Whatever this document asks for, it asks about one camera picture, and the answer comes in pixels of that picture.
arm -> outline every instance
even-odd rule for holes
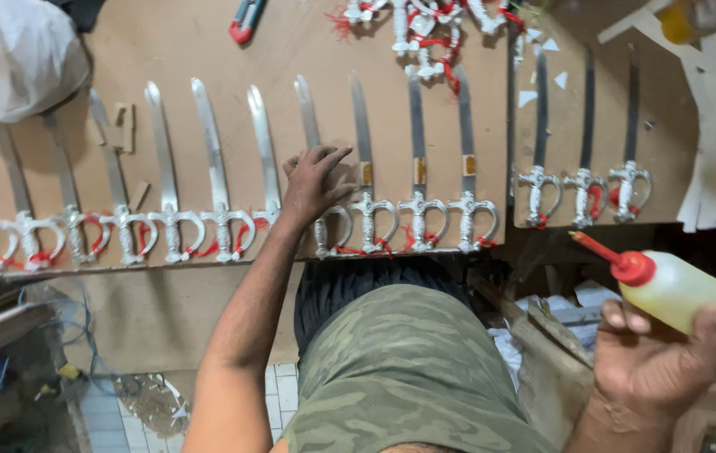
[[[595,390],[565,453],[669,451],[674,425],[716,374],[716,304],[686,337],[630,304],[606,301],[596,340]]]
[[[277,333],[293,256],[305,228],[355,185],[327,190],[324,181],[351,148],[317,147],[283,165],[285,207],[252,268],[215,326],[196,378],[185,453],[268,451],[265,366]]]

hand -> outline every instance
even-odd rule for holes
[[[716,374],[716,303],[696,312],[687,337],[628,302],[601,305],[595,387],[608,410],[626,409],[649,423],[673,423]]]
[[[283,164],[288,176],[280,219],[293,227],[305,228],[322,216],[337,201],[358,189],[357,184],[339,184],[334,188],[326,185],[327,176],[353,147],[336,148],[318,146],[303,150],[299,156]]]

tiled floor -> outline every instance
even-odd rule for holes
[[[265,405],[274,442],[288,426],[297,410],[296,364],[270,365],[265,370]],[[113,391],[110,380],[99,380]],[[185,436],[163,439],[133,417],[115,396],[107,396],[95,386],[84,395],[79,406],[89,433],[92,453],[180,453]]]

plywood board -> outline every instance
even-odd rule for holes
[[[333,24],[325,17],[337,5],[329,2],[271,2],[265,7],[252,42],[240,48],[227,33],[229,18],[237,10],[237,0],[120,0],[106,3],[96,29],[86,36],[94,57],[92,85],[108,109],[115,102],[132,102],[135,106],[135,153],[122,155],[124,180],[129,193],[144,180],[152,184],[145,196],[142,211],[159,211],[160,181],[153,145],[148,109],[143,89],[154,81],[162,93],[174,163],[179,203],[183,210],[211,210],[208,164],[190,80],[200,78],[212,99],[227,171],[232,209],[264,207],[260,157],[246,102],[246,90],[255,84],[262,92],[268,111],[274,156],[281,191],[286,178],[280,170],[284,160],[296,155],[305,144],[303,125],[293,81],[302,74],[308,81],[314,99],[319,130],[325,143],[347,144],[355,141],[353,113],[348,89],[348,75],[355,69],[363,81],[368,121],[373,143],[375,195],[379,200],[407,201],[411,192],[411,134],[408,93],[403,66],[414,58],[397,59],[390,47],[394,42],[391,11],[380,13],[379,20],[362,36],[349,43],[338,42],[332,34]],[[499,207],[500,223],[505,210],[505,38],[482,39],[473,21],[464,25],[461,62],[469,78],[472,94],[475,149],[478,159],[476,198],[488,199]],[[429,159],[428,197],[444,201],[458,200],[461,180],[458,106],[442,81],[423,87],[425,142]],[[110,211],[109,184],[100,148],[87,130],[86,94],[61,107],[56,113],[73,167],[79,200],[83,211]],[[49,140],[40,118],[28,118],[12,125],[13,137],[20,151],[26,180],[37,218],[62,210],[59,185],[51,162]],[[346,179],[355,180],[357,156],[345,159],[340,170]],[[441,226],[438,215],[428,215],[429,229]],[[8,177],[0,159],[0,219],[15,215]],[[459,240],[459,213],[451,216],[451,229],[440,243],[454,247]],[[390,226],[390,216],[380,213],[378,231]],[[355,224],[360,225],[357,214]],[[491,219],[478,216],[477,232],[488,229]],[[410,213],[402,224],[410,222]],[[238,225],[232,227],[236,232]],[[332,237],[337,237],[334,226]],[[88,237],[95,238],[93,226]],[[189,245],[194,228],[183,225],[184,245]],[[206,248],[212,232],[202,245]],[[495,241],[503,242],[504,228]],[[0,234],[0,249],[4,238]],[[254,246],[247,252],[252,259],[265,238],[258,233]],[[46,248],[54,246],[53,238],[42,234]],[[356,228],[348,247],[361,243]],[[392,248],[402,248],[405,233],[401,229],[390,241]],[[310,256],[314,242],[308,237],[299,249],[300,256]],[[154,248],[147,265],[164,266],[166,250],[162,242]],[[109,250],[88,270],[119,266],[120,245],[113,233]],[[18,252],[17,260],[22,260]],[[194,258],[193,263],[215,263],[215,254]],[[69,254],[62,256],[57,269],[74,269]]]

wooden board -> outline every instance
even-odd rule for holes
[[[265,7],[252,42],[240,48],[227,32],[237,0],[214,2],[170,2],[167,0],[116,0],[101,10],[96,29],[86,36],[94,58],[92,85],[108,109],[115,102],[133,102],[135,106],[135,153],[122,155],[124,180],[129,193],[137,184],[152,184],[142,211],[159,211],[160,182],[157,157],[143,89],[154,81],[162,93],[166,120],[174,151],[179,203],[183,210],[211,210],[208,164],[202,130],[196,114],[190,80],[200,78],[206,85],[215,111],[221,137],[224,166],[228,177],[232,209],[264,207],[260,156],[246,102],[246,90],[255,84],[262,92],[268,111],[274,156],[280,173],[281,191],[286,178],[280,169],[283,161],[297,154],[305,144],[293,81],[303,74],[311,88],[319,130],[325,143],[347,144],[355,141],[348,75],[355,69],[363,81],[373,142],[376,199],[407,201],[411,193],[411,133],[406,76],[402,67],[414,58],[397,59],[391,50],[394,42],[391,10],[383,10],[379,20],[361,37],[340,43],[332,34],[333,23],[326,17],[336,3],[271,2]],[[488,199],[499,207],[504,225],[505,210],[505,39],[482,39],[472,20],[464,22],[461,62],[467,70],[472,93],[475,149],[478,159],[476,198]],[[429,160],[428,197],[444,201],[458,200],[461,181],[458,106],[443,81],[423,86],[425,142]],[[81,93],[56,114],[64,135],[75,175],[82,211],[110,211],[109,183],[101,150],[86,130],[88,105]],[[59,183],[51,162],[47,133],[40,118],[28,118],[11,127],[38,219],[62,210]],[[341,174],[355,179],[357,156],[345,160]],[[13,219],[9,178],[0,157],[0,219]],[[459,239],[459,213],[451,216],[451,229],[440,243],[454,247]],[[390,216],[376,216],[377,230],[387,231]],[[355,224],[360,225],[357,214]],[[477,217],[476,231],[488,229],[491,218]],[[402,216],[403,225],[410,213]],[[428,215],[429,230],[436,231],[441,219]],[[239,226],[235,224],[232,231]],[[334,226],[331,236],[337,237]],[[87,228],[92,241],[97,236]],[[182,225],[184,246],[195,238],[191,225]],[[495,241],[503,242],[504,228]],[[82,270],[103,271],[118,268],[121,257],[117,235],[98,263]],[[202,245],[212,240],[212,228]],[[259,250],[265,232],[258,233],[246,259]],[[41,235],[45,248],[54,246],[48,233]],[[349,247],[361,243],[360,228],[353,231]],[[400,229],[390,241],[399,249],[405,243]],[[0,234],[0,250],[4,249]],[[308,237],[299,249],[310,256],[314,242]],[[166,250],[160,240],[148,266],[164,266]],[[16,259],[23,260],[21,252]],[[192,263],[214,264],[215,254],[194,258]],[[75,270],[69,253],[58,262],[58,270]]]
[[[608,179],[609,169],[619,168],[624,158],[626,113],[628,105],[628,44],[640,53],[641,109],[637,132],[638,168],[647,169],[654,178],[654,193],[636,222],[676,221],[693,173],[698,138],[695,101],[679,59],[636,30],[618,36],[606,45],[598,44],[596,34],[645,2],[628,0],[617,3],[556,3],[537,19],[542,42],[553,39],[559,51],[545,51],[548,68],[548,129],[545,172],[564,179],[579,168],[584,119],[584,46],[590,46],[595,58],[595,120],[591,172]],[[536,91],[531,82],[534,72],[534,46],[525,45],[525,61],[516,76],[519,91]],[[562,89],[554,80],[567,73]],[[515,106],[516,133],[514,159],[514,223],[525,227],[529,215],[529,187],[516,182],[517,173],[529,172],[534,154],[536,99],[522,108]],[[653,122],[646,128],[645,122]],[[618,183],[609,180],[610,189]],[[644,189],[642,182],[636,190]],[[562,204],[548,221],[549,227],[569,226],[575,215],[575,189],[565,187]],[[543,194],[543,210],[550,208],[554,189]],[[597,222],[615,223],[615,209],[609,205]]]

